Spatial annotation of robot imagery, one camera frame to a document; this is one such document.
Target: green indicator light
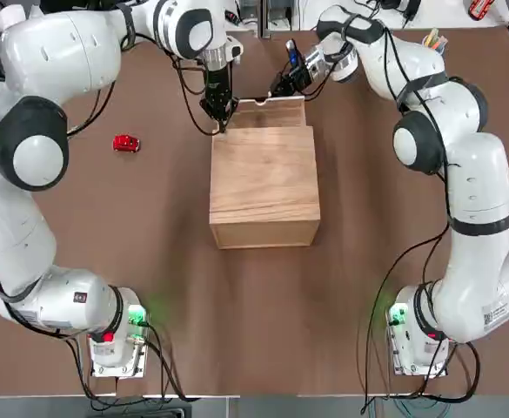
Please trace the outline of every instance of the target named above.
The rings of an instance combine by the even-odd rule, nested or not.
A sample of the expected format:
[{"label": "green indicator light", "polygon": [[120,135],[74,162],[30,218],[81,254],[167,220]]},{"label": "green indicator light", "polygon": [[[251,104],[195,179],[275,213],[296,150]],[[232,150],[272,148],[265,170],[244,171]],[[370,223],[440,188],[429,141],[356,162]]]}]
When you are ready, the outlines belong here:
[{"label": "green indicator light", "polygon": [[390,321],[392,325],[405,324],[406,314],[408,311],[406,303],[396,303],[390,308]]},{"label": "green indicator light", "polygon": [[139,325],[146,322],[146,310],[140,305],[129,306],[129,324]]}]

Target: black joint ring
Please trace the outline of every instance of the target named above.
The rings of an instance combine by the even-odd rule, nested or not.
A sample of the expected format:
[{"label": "black joint ring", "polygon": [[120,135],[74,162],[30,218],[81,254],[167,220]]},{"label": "black joint ring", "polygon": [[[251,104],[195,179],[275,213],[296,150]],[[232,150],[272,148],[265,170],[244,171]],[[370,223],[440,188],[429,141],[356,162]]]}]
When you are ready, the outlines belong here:
[{"label": "black joint ring", "polygon": [[114,7],[123,12],[124,23],[126,24],[126,34],[128,39],[126,45],[121,47],[121,50],[125,52],[134,48],[136,43],[136,27],[132,20],[132,9],[124,3],[115,4]]},{"label": "black joint ring", "polygon": [[28,297],[28,295],[31,293],[32,290],[34,290],[34,287],[36,287],[39,279],[34,281],[33,283],[30,283],[21,293],[15,294],[14,296],[9,296],[4,291],[0,290],[0,298],[5,303],[18,303],[22,302],[24,299]]},{"label": "black joint ring", "polygon": [[414,310],[414,317],[417,321],[417,324],[419,325],[420,330],[425,333],[428,338],[432,338],[435,341],[441,342],[445,339],[445,334],[442,331],[439,331],[438,329],[434,328],[432,325],[428,323],[426,320],[424,314],[422,313],[422,306],[420,305],[420,298],[422,296],[422,293],[424,292],[426,286],[428,286],[429,283],[420,284],[417,287],[417,290],[414,293],[413,300],[412,300],[412,307]]}]

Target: table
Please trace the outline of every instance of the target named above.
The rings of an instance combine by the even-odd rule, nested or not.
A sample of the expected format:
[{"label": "table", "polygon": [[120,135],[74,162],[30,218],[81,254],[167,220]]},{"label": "table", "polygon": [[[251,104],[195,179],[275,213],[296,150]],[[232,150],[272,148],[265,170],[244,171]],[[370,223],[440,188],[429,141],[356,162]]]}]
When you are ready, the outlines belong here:
[{"label": "table", "polygon": [[[237,95],[266,93],[286,60],[288,35],[241,37],[246,53],[236,67]],[[483,90],[490,105],[486,129],[503,139],[509,158],[507,30],[445,35],[447,70]],[[423,36],[401,34],[413,41]],[[295,38],[306,51],[315,36]],[[93,98],[67,106],[74,124],[87,116]],[[199,123],[210,126],[191,102]],[[378,283],[399,253],[444,225],[442,185],[396,160],[392,127],[399,115],[372,92],[364,72],[349,84],[329,83],[306,114],[315,132],[322,211],[311,247],[216,248],[208,225],[211,141],[193,127],[177,76],[151,45],[124,57],[105,114],[70,142],[65,179],[36,194],[57,236],[58,265],[89,268],[136,290],[171,335],[187,394],[361,394],[358,326],[365,327]],[[118,133],[140,138],[140,153],[114,153]],[[448,251],[446,239],[430,278],[441,277]],[[426,254],[418,250],[399,265],[387,286],[390,298],[420,280]],[[377,327],[384,366],[382,339]],[[483,366],[479,393],[509,394],[509,323],[476,345]],[[363,364],[362,351],[359,358]],[[371,392],[384,393],[376,364]],[[118,393],[158,394],[158,370],[150,356],[146,379],[119,382]],[[418,380],[392,384],[406,392]],[[431,391],[465,388],[456,362]],[[64,344],[0,319],[0,395],[81,393]]]}]

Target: label sticker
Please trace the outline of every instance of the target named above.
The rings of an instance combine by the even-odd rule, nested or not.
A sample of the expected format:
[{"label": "label sticker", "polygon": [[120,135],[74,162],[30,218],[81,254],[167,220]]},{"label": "label sticker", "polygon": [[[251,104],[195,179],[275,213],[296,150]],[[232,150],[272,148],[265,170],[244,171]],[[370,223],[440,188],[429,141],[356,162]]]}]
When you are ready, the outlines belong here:
[{"label": "label sticker", "polygon": [[72,301],[74,303],[86,303],[86,300],[88,299],[88,294],[84,292],[74,292],[74,298]]},{"label": "label sticker", "polygon": [[484,330],[491,329],[501,325],[505,320],[509,319],[509,298],[506,294],[498,300],[482,307],[482,315],[484,318]]},{"label": "label sticker", "polygon": [[115,350],[111,348],[113,344],[109,345],[98,345],[94,344],[94,354],[95,355],[111,355],[115,353]]},{"label": "label sticker", "polygon": [[438,348],[438,343],[425,342],[425,353],[434,354],[436,353],[436,349]]},{"label": "label sticker", "polygon": [[17,311],[20,316],[27,320],[30,324],[37,323],[37,312],[36,311]]}]

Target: open wooden box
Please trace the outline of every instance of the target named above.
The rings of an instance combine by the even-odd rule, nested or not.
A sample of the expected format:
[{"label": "open wooden box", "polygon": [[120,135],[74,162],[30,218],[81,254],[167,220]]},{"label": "open wooden box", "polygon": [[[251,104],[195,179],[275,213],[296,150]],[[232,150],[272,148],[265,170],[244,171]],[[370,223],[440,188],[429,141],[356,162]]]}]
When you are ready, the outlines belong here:
[{"label": "open wooden box", "polygon": [[241,100],[211,146],[210,226],[218,247],[309,246],[319,221],[305,99]]}]

